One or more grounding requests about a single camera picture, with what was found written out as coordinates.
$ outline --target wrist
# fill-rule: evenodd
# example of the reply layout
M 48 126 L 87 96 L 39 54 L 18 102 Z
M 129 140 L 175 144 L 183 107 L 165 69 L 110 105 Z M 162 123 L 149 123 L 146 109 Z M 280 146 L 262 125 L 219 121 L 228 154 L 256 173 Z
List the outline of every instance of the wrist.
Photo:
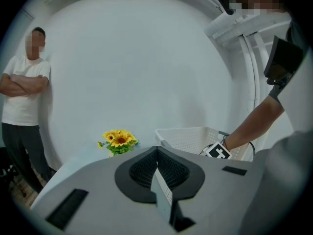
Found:
M 231 142 L 229 141 L 229 138 L 225 138 L 223 142 L 224 147 L 226 150 L 230 151 L 232 149 Z

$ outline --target white t-shirt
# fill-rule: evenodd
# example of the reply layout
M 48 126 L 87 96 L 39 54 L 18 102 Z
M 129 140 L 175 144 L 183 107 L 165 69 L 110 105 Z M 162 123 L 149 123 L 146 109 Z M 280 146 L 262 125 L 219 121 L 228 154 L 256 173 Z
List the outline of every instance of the white t-shirt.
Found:
M 42 75 L 49 79 L 50 69 L 50 63 L 42 58 L 29 60 L 26 56 L 14 56 L 3 73 L 9 76 L 16 74 L 28 77 Z M 26 126 L 38 125 L 39 97 L 40 94 L 5 96 L 2 123 Z

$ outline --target artificial flower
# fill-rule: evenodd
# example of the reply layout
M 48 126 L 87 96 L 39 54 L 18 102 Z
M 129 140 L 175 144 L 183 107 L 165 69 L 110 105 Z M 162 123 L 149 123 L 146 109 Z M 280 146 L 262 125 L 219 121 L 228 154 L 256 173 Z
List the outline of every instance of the artificial flower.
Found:
M 136 142 L 137 142 L 137 139 L 136 139 L 136 137 L 135 137 L 133 134 L 130 133 L 130 136 L 131 136 L 131 138 L 132 138 L 133 141 L 136 141 Z
M 103 143 L 98 141 L 98 147 L 99 147 L 100 149 L 102 149 L 102 148 L 103 148 Z
M 114 139 L 114 136 L 115 136 L 115 131 L 114 130 L 111 130 L 110 132 L 105 132 L 102 137 L 104 139 L 106 139 L 108 142 L 112 142 L 112 136 L 113 136 L 113 139 Z
M 112 143 L 113 140 L 114 140 L 114 138 L 115 138 L 115 135 L 109 134 L 109 135 L 107 136 L 107 141 L 108 141 L 109 143 Z
M 124 134 L 124 135 L 129 135 L 129 132 L 127 130 L 120 130 L 118 133 Z
M 115 147 L 122 146 L 128 144 L 132 140 L 133 140 L 132 137 L 128 133 L 121 132 L 115 135 L 115 139 L 112 142 L 112 146 Z

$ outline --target floor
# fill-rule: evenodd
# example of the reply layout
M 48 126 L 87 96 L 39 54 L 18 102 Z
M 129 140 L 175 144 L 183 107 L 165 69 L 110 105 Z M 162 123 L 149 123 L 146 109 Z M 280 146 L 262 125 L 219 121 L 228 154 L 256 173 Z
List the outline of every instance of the floor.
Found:
M 44 179 L 41 178 L 41 176 L 35 171 L 35 174 L 37 175 L 40 183 L 45 186 L 46 182 Z M 9 185 L 9 192 L 11 193 L 13 199 L 20 202 L 21 204 L 25 205 L 26 207 L 30 208 L 36 197 L 38 196 L 38 193 L 35 192 L 24 180 L 24 178 L 21 175 L 14 177 L 14 183 L 10 183 Z M 26 193 L 26 197 L 23 197 L 20 189 Z

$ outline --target black cable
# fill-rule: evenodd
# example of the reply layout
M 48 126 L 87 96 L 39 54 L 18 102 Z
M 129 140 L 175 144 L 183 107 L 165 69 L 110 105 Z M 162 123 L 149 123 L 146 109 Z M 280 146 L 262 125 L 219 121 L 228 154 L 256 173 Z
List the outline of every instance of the black cable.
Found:
M 227 146 L 226 146 L 226 143 L 225 143 L 225 137 L 226 137 L 226 136 L 227 136 L 227 135 L 224 135 L 224 137 L 223 137 L 223 144 L 225 145 L 226 150 L 228 150 L 228 148 L 227 148 Z M 252 159 L 254 159 L 254 156 L 255 156 L 255 148 L 254 148 L 253 143 L 249 142 L 249 144 L 251 144 L 251 146 L 252 146 Z
M 225 143 L 225 137 L 226 137 L 226 136 L 228 136 L 228 135 L 224 135 L 224 136 L 223 136 L 223 142 L 222 142 L 222 144 L 225 146 L 226 150 L 228 150 L 228 148 L 227 148 L 227 146 L 226 146 L 226 143 Z M 252 160 L 253 160 L 253 159 L 254 159 L 254 156 L 255 156 L 255 148 L 254 148 L 253 143 L 249 142 L 249 144 L 251 144 L 251 146 L 252 146 Z M 209 147 L 211 147 L 212 145 L 213 145 L 213 143 L 207 145 L 205 148 L 202 149 L 202 152 L 203 152 L 204 149 L 209 148 Z

